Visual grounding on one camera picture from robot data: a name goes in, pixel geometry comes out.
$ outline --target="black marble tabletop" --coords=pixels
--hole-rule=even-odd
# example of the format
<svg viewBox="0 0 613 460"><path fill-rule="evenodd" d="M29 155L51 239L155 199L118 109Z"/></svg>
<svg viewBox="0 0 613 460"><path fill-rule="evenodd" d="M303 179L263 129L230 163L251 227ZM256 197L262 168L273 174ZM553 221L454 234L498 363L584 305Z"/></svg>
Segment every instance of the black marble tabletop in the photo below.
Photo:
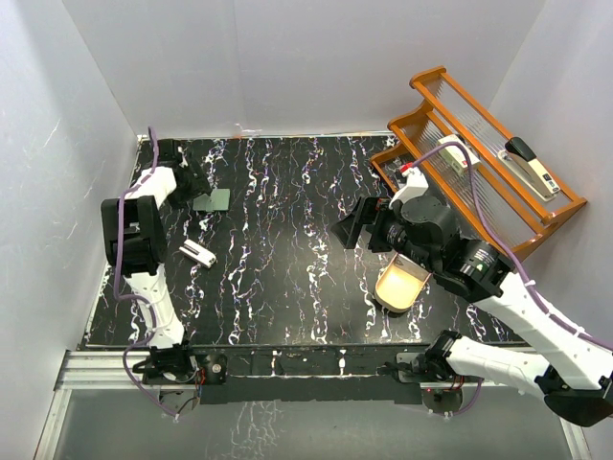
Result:
<svg viewBox="0 0 613 460"><path fill-rule="evenodd" d="M370 253L363 239L345 251L329 232L360 195L390 193L369 159L394 142L388 136L183 141L215 186L231 190L226 213L161 210L170 295L192 344L423 343L443 329L488 342L520 341L433 282L407 313L381 310L372 292L392 254ZM137 171L150 159L144 144ZM216 254L211 269L179 252L187 238ZM109 268L84 347L124 347L143 336L137 306L113 300L113 276Z"/></svg>

